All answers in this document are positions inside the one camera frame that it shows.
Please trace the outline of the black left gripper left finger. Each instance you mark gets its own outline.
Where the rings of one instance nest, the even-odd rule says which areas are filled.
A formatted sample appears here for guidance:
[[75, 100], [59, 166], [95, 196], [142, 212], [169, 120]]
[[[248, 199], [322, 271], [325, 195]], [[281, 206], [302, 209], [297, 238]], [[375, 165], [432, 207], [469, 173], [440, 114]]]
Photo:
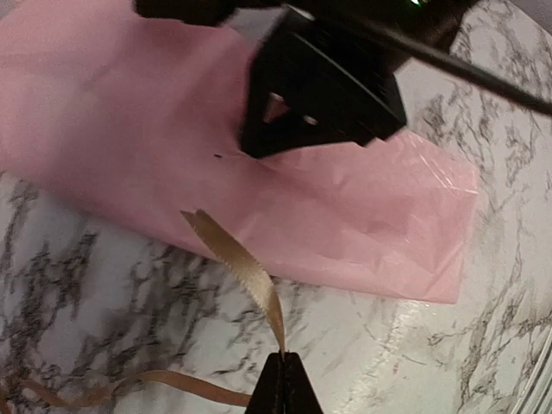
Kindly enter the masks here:
[[261, 371], [245, 414], [282, 414], [284, 412], [284, 360], [271, 353]]

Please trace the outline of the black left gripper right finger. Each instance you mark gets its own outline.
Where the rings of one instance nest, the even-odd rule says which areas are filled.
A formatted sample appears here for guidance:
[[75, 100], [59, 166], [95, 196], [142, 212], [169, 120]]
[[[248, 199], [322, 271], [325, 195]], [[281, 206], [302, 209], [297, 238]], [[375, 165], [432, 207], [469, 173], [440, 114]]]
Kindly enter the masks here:
[[297, 353], [285, 354], [284, 382], [285, 413], [323, 414], [304, 364]]

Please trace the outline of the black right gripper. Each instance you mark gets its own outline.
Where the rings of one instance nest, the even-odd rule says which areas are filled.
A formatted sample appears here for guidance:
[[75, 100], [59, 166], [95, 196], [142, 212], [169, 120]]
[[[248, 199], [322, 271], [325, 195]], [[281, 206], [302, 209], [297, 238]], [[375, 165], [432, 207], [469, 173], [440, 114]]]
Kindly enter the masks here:
[[249, 67], [242, 152], [261, 159], [340, 142], [366, 146], [407, 123], [386, 64], [433, 59], [449, 51], [475, 1], [137, 1], [145, 18], [215, 27], [239, 9], [291, 6]]

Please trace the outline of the beige raffia ribbon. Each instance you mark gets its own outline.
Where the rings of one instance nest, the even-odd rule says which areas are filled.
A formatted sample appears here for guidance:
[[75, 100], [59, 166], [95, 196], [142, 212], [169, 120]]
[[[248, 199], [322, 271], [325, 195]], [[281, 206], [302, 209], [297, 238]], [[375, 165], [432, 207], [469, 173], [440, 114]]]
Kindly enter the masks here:
[[[204, 245], [230, 270], [264, 313], [279, 344], [279, 351], [276, 353], [280, 353], [285, 361], [285, 329], [281, 304], [268, 272], [205, 211], [183, 211], [181, 215]], [[20, 379], [13, 375], [10, 375], [9, 379], [15, 381], [24, 389], [30, 390], [42, 401], [64, 409], [99, 406], [110, 400], [117, 389], [138, 381], [160, 383], [226, 405], [245, 406], [247, 408], [251, 399], [251, 396], [247, 394], [232, 392], [207, 381], [168, 370], [153, 370], [129, 375], [107, 386], [100, 386], [88, 391], [71, 401], [63, 399], [32, 379]]]

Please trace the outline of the pink wrapping paper sheet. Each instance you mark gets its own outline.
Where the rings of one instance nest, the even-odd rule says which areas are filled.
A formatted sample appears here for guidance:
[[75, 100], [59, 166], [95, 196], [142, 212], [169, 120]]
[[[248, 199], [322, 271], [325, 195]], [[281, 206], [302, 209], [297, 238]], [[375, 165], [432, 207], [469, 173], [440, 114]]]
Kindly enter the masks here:
[[253, 49], [127, 1], [25, 1], [1, 21], [1, 168], [207, 255], [205, 210], [269, 273], [452, 304], [478, 173], [405, 131], [264, 160], [237, 144]]

